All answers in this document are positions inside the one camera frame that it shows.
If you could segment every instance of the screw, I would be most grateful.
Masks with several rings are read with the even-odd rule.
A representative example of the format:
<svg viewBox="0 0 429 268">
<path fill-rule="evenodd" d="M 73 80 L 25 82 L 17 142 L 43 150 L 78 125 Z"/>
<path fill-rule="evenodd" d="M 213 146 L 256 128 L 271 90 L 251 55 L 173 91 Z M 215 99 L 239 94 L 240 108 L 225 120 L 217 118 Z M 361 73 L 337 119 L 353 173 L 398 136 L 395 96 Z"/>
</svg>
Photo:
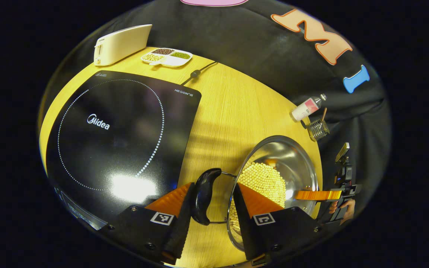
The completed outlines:
<svg viewBox="0 0 429 268">
<path fill-rule="evenodd" d="M 150 249 L 151 251 L 153 251 L 156 248 L 156 246 L 154 244 L 152 244 L 152 243 L 145 244 L 145 247 L 148 248 L 148 249 Z"/>
<path fill-rule="evenodd" d="M 281 245 L 274 245 L 274 246 L 272 246 L 271 251 L 280 251 L 281 248 L 282 248 Z"/>
</svg>

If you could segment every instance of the midea logo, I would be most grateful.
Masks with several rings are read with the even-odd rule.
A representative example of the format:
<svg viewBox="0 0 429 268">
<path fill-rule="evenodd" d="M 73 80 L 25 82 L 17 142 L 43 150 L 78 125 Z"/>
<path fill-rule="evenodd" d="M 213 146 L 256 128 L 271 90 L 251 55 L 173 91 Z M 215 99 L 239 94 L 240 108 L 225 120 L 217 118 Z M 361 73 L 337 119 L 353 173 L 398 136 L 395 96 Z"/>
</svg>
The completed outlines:
<svg viewBox="0 0 429 268">
<path fill-rule="evenodd" d="M 97 114 L 91 114 L 89 115 L 89 117 L 87 117 L 87 122 L 89 124 L 94 124 L 96 126 L 105 128 L 105 129 L 109 129 L 110 125 L 109 124 L 105 124 L 103 120 L 97 119 Z"/>
</svg>

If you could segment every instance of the pink label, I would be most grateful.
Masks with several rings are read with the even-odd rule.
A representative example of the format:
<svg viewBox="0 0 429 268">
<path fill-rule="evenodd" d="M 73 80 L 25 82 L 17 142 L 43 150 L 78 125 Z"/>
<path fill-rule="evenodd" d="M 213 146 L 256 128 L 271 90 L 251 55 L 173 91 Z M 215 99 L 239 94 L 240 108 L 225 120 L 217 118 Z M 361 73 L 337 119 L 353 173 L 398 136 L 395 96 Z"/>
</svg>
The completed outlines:
<svg viewBox="0 0 429 268">
<path fill-rule="evenodd" d="M 309 109 L 310 113 L 313 113 L 317 110 L 319 110 L 319 107 L 317 107 L 316 103 L 314 102 L 314 100 L 312 99 L 308 99 L 305 102 L 305 105 L 307 106 L 307 108 Z"/>
<path fill-rule="evenodd" d="M 207 7 L 227 7 L 241 5 L 248 0 L 181 0 L 188 5 L 207 6 Z"/>
</svg>

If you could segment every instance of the white dotted circle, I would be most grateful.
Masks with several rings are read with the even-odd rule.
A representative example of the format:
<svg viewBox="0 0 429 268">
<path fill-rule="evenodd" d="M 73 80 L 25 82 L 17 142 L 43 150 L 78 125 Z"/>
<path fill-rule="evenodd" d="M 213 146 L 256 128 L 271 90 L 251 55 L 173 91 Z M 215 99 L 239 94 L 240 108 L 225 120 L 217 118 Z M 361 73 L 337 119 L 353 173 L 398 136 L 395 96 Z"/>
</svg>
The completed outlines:
<svg viewBox="0 0 429 268">
<path fill-rule="evenodd" d="M 88 187 L 88 186 L 86 186 L 86 185 L 83 185 L 81 182 L 79 182 L 78 180 L 76 180 L 71 174 L 70 174 L 70 172 L 67 170 L 67 168 L 65 167 L 65 165 L 64 165 L 64 161 L 63 161 L 63 157 L 62 157 L 62 155 L 61 155 L 61 149 L 59 148 L 59 135 L 60 135 L 60 133 L 61 133 L 61 127 L 62 127 L 62 125 L 63 125 L 63 122 L 64 122 L 64 118 L 65 118 L 65 116 L 66 116 L 66 114 L 67 114 L 67 112 L 69 111 L 69 109 L 72 107 L 72 105 L 74 105 L 74 103 L 80 98 L 80 97 L 82 97 L 82 95 L 84 95 L 86 92 L 88 92 L 89 90 L 91 90 L 92 88 L 94 88 L 94 87 L 97 87 L 97 86 L 100 86 L 100 85 L 102 85 L 102 84 L 104 84 L 104 83 L 108 83 L 108 82 L 113 82 L 113 81 L 132 81 L 132 82 L 136 82 L 136 83 L 139 83 L 139 84 L 142 84 L 142 85 L 144 85 L 144 86 L 146 86 L 148 89 L 150 89 L 152 92 L 153 92 L 153 94 L 155 94 L 155 97 L 157 98 L 157 100 L 158 100 L 158 103 L 160 103 L 160 108 L 162 109 L 162 129 L 161 129 L 161 131 L 160 131 L 160 137 L 158 138 L 158 142 L 157 142 L 157 144 L 156 144 L 156 147 L 155 147 L 155 150 L 153 151 L 153 153 L 152 153 L 152 155 L 150 156 L 150 158 L 147 160 L 147 162 L 145 163 L 145 165 L 140 169 L 140 171 L 138 171 L 138 173 L 136 173 L 136 177 L 138 177 L 142 172 L 143 172 L 143 170 L 145 170 L 145 168 L 146 167 L 148 167 L 148 164 L 150 163 L 150 161 L 152 161 L 153 160 L 153 157 L 155 156 L 155 153 L 156 153 L 156 151 L 158 150 L 158 146 L 160 146 L 160 142 L 162 142 L 162 136 L 163 136 L 163 128 L 164 128 L 164 126 L 165 126 L 165 113 L 163 112 L 163 105 L 162 105 L 162 102 L 160 101 L 160 98 L 158 97 L 158 95 L 155 93 L 155 91 L 153 91 L 153 89 L 151 89 L 149 86 L 147 86 L 147 85 L 145 85 L 144 83 L 140 83 L 140 82 L 138 82 L 138 81 L 135 81 L 135 80 L 130 80 L 130 79 L 115 79 L 115 80 L 110 80 L 110 81 L 105 81 L 105 82 L 103 82 L 103 83 L 100 83 L 100 84 L 98 84 L 98 85 L 95 85 L 95 86 L 93 86 L 93 87 L 91 87 L 91 88 L 89 88 L 88 90 L 85 90 L 82 94 L 80 94 L 71 104 L 70 104 L 70 106 L 67 108 L 67 110 L 65 111 L 65 113 L 64 113 L 64 116 L 63 116 L 63 119 L 61 120 L 61 124 L 59 125 L 59 130 L 58 130 L 58 132 L 57 132 L 57 151 L 58 151 L 58 153 L 59 153 L 59 158 L 61 159 L 61 163 L 62 163 L 62 165 L 63 165 L 63 167 L 64 167 L 64 169 L 65 169 L 65 171 L 67 172 L 67 174 L 75 181 L 75 182 L 77 182 L 78 184 L 80 184 L 80 185 L 82 185 L 83 187 L 86 187 L 86 188 L 88 188 L 88 189 L 90 189 L 90 190 L 96 190 L 96 191 L 107 191 L 108 189 L 97 189 L 97 188 L 92 188 L 92 187 Z"/>
</svg>

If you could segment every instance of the wire basket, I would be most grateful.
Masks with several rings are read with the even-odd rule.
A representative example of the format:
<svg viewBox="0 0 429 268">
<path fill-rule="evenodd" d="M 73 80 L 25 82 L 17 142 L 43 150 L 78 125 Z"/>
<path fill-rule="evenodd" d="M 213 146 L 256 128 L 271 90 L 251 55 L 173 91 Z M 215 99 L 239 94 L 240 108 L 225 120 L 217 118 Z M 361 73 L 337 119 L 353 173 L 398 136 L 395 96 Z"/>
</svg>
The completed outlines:
<svg viewBox="0 0 429 268">
<path fill-rule="evenodd" d="M 327 136 L 327 134 L 330 134 L 330 131 L 327 128 L 327 123 L 320 119 L 309 124 L 307 126 L 307 130 L 309 132 L 310 139 L 315 142 Z"/>
</svg>

